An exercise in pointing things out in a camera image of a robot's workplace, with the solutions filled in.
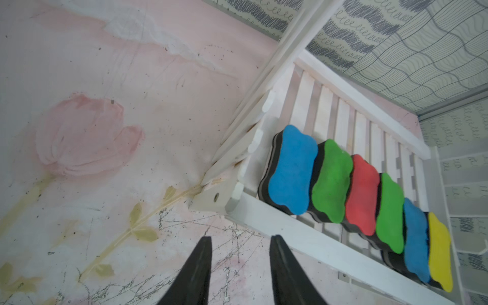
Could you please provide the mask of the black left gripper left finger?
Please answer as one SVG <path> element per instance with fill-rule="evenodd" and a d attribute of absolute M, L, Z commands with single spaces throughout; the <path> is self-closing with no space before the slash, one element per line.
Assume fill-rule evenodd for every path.
<path fill-rule="evenodd" d="M 208 304 L 212 239 L 201 237 L 160 304 Z"/>

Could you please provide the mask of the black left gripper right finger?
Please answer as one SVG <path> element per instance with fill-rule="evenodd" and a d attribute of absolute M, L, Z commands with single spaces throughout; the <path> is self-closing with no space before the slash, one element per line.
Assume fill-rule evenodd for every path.
<path fill-rule="evenodd" d="M 269 256 L 275 304 L 327 304 L 282 236 L 272 236 Z"/>

